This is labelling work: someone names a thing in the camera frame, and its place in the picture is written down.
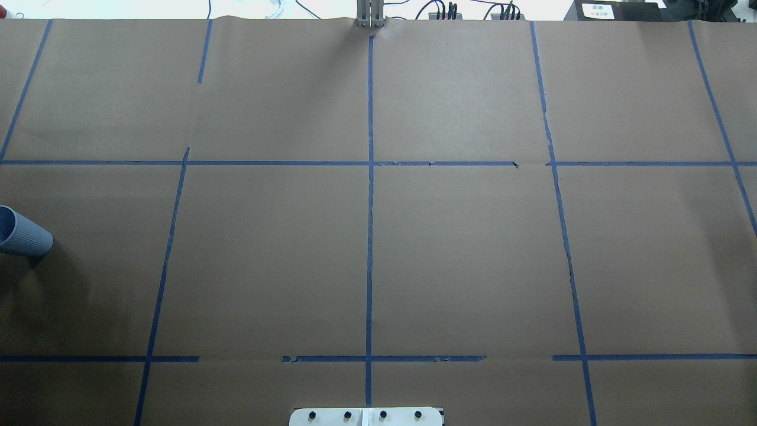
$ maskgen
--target cable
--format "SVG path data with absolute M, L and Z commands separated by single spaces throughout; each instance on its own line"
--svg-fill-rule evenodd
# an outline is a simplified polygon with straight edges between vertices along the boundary
M 440 13 L 439 4 L 440 3 L 441 3 L 441 14 L 442 14 L 442 16 L 444 16 L 444 14 L 447 13 L 447 9 L 444 6 L 444 2 L 443 1 L 441 1 L 441 0 L 431 0 L 430 2 L 426 3 L 425 5 L 423 5 L 423 7 L 421 8 L 421 10 L 418 11 L 418 14 L 416 15 L 416 19 L 418 19 L 421 16 L 421 13 L 423 13 L 423 9 L 427 8 L 431 3 L 436 3 L 436 18 L 437 19 L 439 19 L 439 13 Z
M 306 7 L 305 7 L 305 6 L 304 6 L 304 5 L 302 4 L 302 3 L 300 3 L 300 0 L 294 0 L 294 2 L 295 2 L 295 3 L 297 3 L 298 5 L 300 5 L 300 7 L 301 7 L 301 8 L 305 9 L 305 10 L 307 11 L 307 13 L 309 13 L 309 14 L 313 15 L 313 17 L 314 17 L 314 18 L 316 18 L 316 19 L 321 19 L 321 17 L 320 17 L 320 16 L 318 16 L 318 15 L 314 14 L 314 13 L 313 13 L 313 11 L 311 11 L 311 10 L 310 10 L 310 9 L 308 9 L 308 8 L 306 8 Z
M 450 2 L 450 11 L 447 13 L 447 19 L 457 19 L 457 3 Z
M 499 5 L 492 5 L 492 6 L 491 6 L 491 7 L 489 8 L 489 10 L 488 10 L 488 11 L 486 11 L 486 13 L 484 14 L 484 20 L 486 20 L 486 18 L 488 18 L 488 17 L 489 17 L 489 14 L 491 13 L 491 10 L 492 10 L 492 9 L 494 9 L 495 7 L 497 7 L 497 6 L 499 6 L 499 7 L 500 7 L 500 16 L 502 16 L 502 15 L 504 15 L 504 14 L 505 14 L 505 6 L 504 6 L 504 5 L 502 5 L 502 4 L 499 4 Z

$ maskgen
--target blue painter's tape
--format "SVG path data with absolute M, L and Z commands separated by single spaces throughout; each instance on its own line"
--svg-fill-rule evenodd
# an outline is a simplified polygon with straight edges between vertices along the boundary
M 373 404 L 373 40 L 368 37 L 368 250 L 366 263 L 366 407 Z
M 699 65 L 699 71 L 702 73 L 702 81 L 704 81 L 705 89 L 707 90 L 707 96 L 709 97 L 710 104 L 712 104 L 712 110 L 715 113 L 715 119 L 718 121 L 718 128 L 720 129 L 720 135 L 722 136 L 723 143 L 725 144 L 725 150 L 728 152 L 728 158 L 731 159 L 731 165 L 734 168 L 734 175 L 736 176 L 736 182 L 739 186 L 739 191 L 741 192 L 741 198 L 744 201 L 744 206 L 746 207 L 746 213 L 749 216 L 749 221 L 752 222 L 752 231 L 757 236 L 757 221 L 755 220 L 755 214 L 752 210 L 752 203 L 749 202 L 749 197 L 746 194 L 744 182 L 741 180 L 741 172 L 739 171 L 738 163 L 736 163 L 736 156 L 734 155 L 734 151 L 731 148 L 731 142 L 728 140 L 728 134 L 725 131 L 725 125 L 723 125 L 723 120 L 720 116 L 718 103 L 715 101 L 715 96 L 712 94 L 712 87 L 710 87 L 709 78 L 707 78 L 707 71 L 705 71 L 704 62 L 702 62 L 702 56 L 699 53 L 699 45 L 696 42 L 696 34 L 694 32 L 693 21 L 688 21 L 688 25 L 689 35 L 691 36 L 691 44 L 694 47 L 694 55 L 696 56 L 696 63 Z
M 194 160 L 191 166 L 367 166 L 368 161 L 277 161 L 277 160 Z
M 21 107 L 23 107 L 23 100 L 26 99 L 26 93 L 29 92 L 29 85 L 32 83 L 32 77 L 34 77 L 34 71 L 37 69 L 39 58 L 42 57 L 42 50 L 45 48 L 45 43 L 47 42 L 47 38 L 50 35 L 51 28 L 52 28 L 52 19 L 49 19 L 48 24 L 45 27 L 45 33 L 42 34 L 42 40 L 39 42 L 39 47 L 37 48 L 37 54 L 34 56 L 34 62 L 32 62 L 31 69 L 29 69 L 29 75 L 26 76 L 26 82 L 23 85 L 23 89 L 21 90 L 21 96 L 18 99 L 18 104 L 16 105 L 16 111 L 13 113 L 13 118 L 11 119 L 11 125 L 8 126 L 8 132 L 5 134 L 5 141 L 3 142 L 2 148 L 0 149 L 0 163 L 3 162 L 5 153 L 8 150 L 8 145 L 11 143 L 13 130 L 16 128 L 16 121 L 18 120 L 18 115 L 21 113 Z
M 555 355 L 553 361 L 578 362 L 580 355 Z M 587 355 L 589 361 L 714 361 L 714 360 L 750 360 L 757 361 L 756 354 L 743 353 L 642 353 L 626 355 Z
M 480 362 L 483 355 L 373 355 L 372 362 Z M 282 362 L 365 362 L 365 356 L 283 356 Z
M 506 166 L 518 167 L 514 161 L 377 161 L 377 166 Z
M 583 356 L 582 367 L 584 370 L 584 387 L 586 389 L 586 400 L 589 408 L 589 419 L 592 426 L 597 426 L 597 413 L 594 408 L 594 396 L 591 388 L 591 376 L 589 374 L 589 361 L 586 359 L 586 343 L 584 342 L 584 326 L 581 323 L 581 307 L 578 304 L 578 291 L 575 286 L 575 274 L 573 272 L 573 259 L 570 251 L 570 242 L 568 240 L 568 227 L 565 224 L 565 210 L 562 207 L 562 194 L 560 192 L 559 177 L 557 175 L 557 160 L 555 158 L 555 148 L 552 144 L 552 132 L 550 131 L 550 124 L 547 121 L 547 96 L 544 92 L 544 80 L 541 73 L 541 62 L 539 60 L 539 48 L 536 39 L 536 27 L 534 21 L 529 22 L 531 26 L 531 44 L 534 48 L 534 63 L 536 64 L 536 78 L 539 83 L 539 95 L 541 97 L 541 111 L 544 116 L 544 131 L 547 134 L 547 142 L 549 143 L 550 151 L 550 163 L 552 165 L 552 178 L 555 186 L 555 194 L 557 198 L 557 211 L 560 218 L 560 227 L 562 228 L 562 244 L 565 249 L 565 256 L 568 259 L 568 270 L 570 273 L 570 287 L 573 294 L 573 315 L 575 317 L 575 328 L 578 332 L 578 347 Z
M 546 165 L 562 166 L 643 166 L 643 167 L 730 167 L 727 161 L 555 161 Z
M 365 356 L 283 356 L 282 362 L 365 362 Z
M 181 161 L 13 160 L 9 166 L 180 166 Z
M 483 355 L 373 356 L 374 362 L 480 362 Z
M 205 74 L 205 61 L 207 60 L 207 49 L 210 46 L 210 31 L 213 29 L 213 20 L 207 21 L 207 30 L 205 30 L 205 46 L 202 48 L 202 61 L 200 62 L 200 73 L 197 77 L 197 83 L 202 84 L 202 77 Z
M 176 188 L 176 199 L 173 202 L 173 214 L 171 216 L 171 226 L 168 231 L 168 243 L 166 244 L 166 254 L 163 258 L 163 270 L 160 273 L 160 286 L 157 289 L 157 300 L 155 301 L 155 311 L 152 317 L 152 327 L 150 329 L 150 340 L 147 346 L 147 355 L 145 357 L 145 369 L 142 372 L 142 385 L 139 388 L 139 400 L 137 402 L 136 415 L 134 417 L 134 425 L 139 426 L 142 422 L 142 410 L 145 407 L 145 394 L 147 392 L 147 384 L 150 378 L 150 364 L 152 363 L 152 353 L 155 348 L 155 336 L 157 335 L 157 325 L 160 320 L 160 307 L 163 304 L 163 294 L 166 289 L 166 277 L 168 275 L 168 261 L 171 257 L 171 249 L 173 248 L 173 235 L 176 232 L 176 216 L 179 213 L 179 202 L 182 198 L 182 189 L 184 188 L 184 177 L 187 171 L 187 160 L 189 158 L 189 148 L 184 152 L 184 159 L 182 160 L 182 171 L 179 175 L 179 185 Z

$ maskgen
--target black wire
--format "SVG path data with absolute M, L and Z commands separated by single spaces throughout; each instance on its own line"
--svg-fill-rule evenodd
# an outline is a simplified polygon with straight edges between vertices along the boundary
M 489 17 L 489 14 L 491 13 L 491 10 L 494 9 L 495 7 L 497 7 L 497 6 L 500 7 L 500 20 L 504 20 L 505 19 L 505 4 L 503 4 L 503 3 L 494 3 L 489 8 L 489 10 L 486 11 L 486 15 L 484 15 L 484 20 L 486 20 L 486 18 Z
M 423 13 L 423 9 L 427 8 L 428 5 L 430 5 L 431 3 L 436 3 L 436 18 L 437 19 L 439 19 L 439 12 L 440 12 L 439 3 L 441 3 L 441 7 L 442 7 L 442 9 L 441 9 L 442 12 L 441 13 L 442 14 L 447 13 L 446 9 L 444 9 L 444 2 L 443 1 L 441 1 L 441 0 L 431 0 L 430 2 L 426 3 L 425 5 L 423 5 L 423 7 L 421 8 L 421 10 L 418 11 L 418 14 L 416 15 L 416 19 L 418 19 L 421 16 L 421 13 Z
M 305 9 L 307 11 L 307 13 L 313 15 L 313 17 L 315 17 L 316 19 L 321 19 L 320 16 L 314 14 L 313 11 L 311 11 L 308 8 L 306 8 L 302 3 L 300 3 L 300 0 L 294 0 L 294 2 L 297 3 L 298 5 L 300 5 L 301 8 Z

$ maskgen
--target plastic cup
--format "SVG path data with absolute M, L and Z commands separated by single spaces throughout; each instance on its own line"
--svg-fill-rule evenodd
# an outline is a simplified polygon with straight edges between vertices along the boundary
M 52 235 L 19 215 L 12 208 L 0 205 L 0 253 L 39 258 L 52 248 Z

